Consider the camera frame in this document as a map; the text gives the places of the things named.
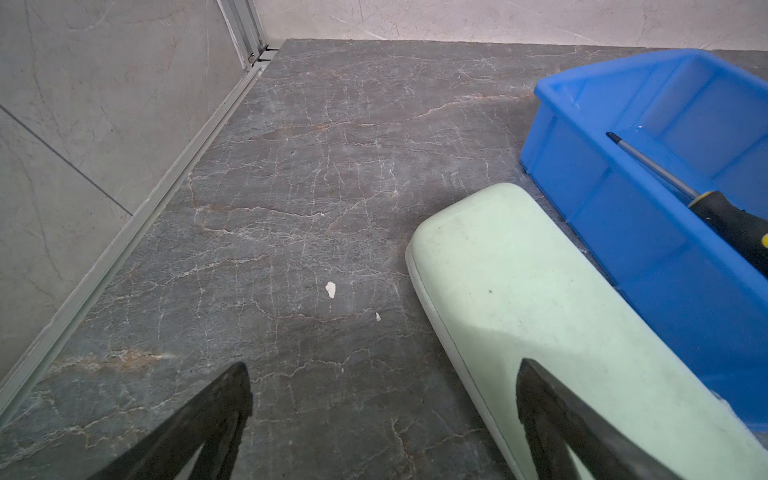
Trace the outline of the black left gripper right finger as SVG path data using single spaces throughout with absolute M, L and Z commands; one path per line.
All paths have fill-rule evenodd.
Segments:
M 521 361 L 516 405 L 540 479 L 578 479 L 574 458 L 595 479 L 679 477 L 533 359 Z

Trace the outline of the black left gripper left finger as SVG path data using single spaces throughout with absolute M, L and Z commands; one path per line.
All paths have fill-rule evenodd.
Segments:
M 229 479 L 253 394 L 246 365 L 236 362 L 93 479 L 174 479 L 195 459 L 191 479 Z

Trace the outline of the black yellow screwdriver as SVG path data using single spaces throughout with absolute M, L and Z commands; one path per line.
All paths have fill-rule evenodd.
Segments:
M 687 206 L 764 277 L 767 276 L 767 220 L 733 205 L 721 191 L 699 193 L 614 132 L 606 136 L 646 168 L 690 198 Z

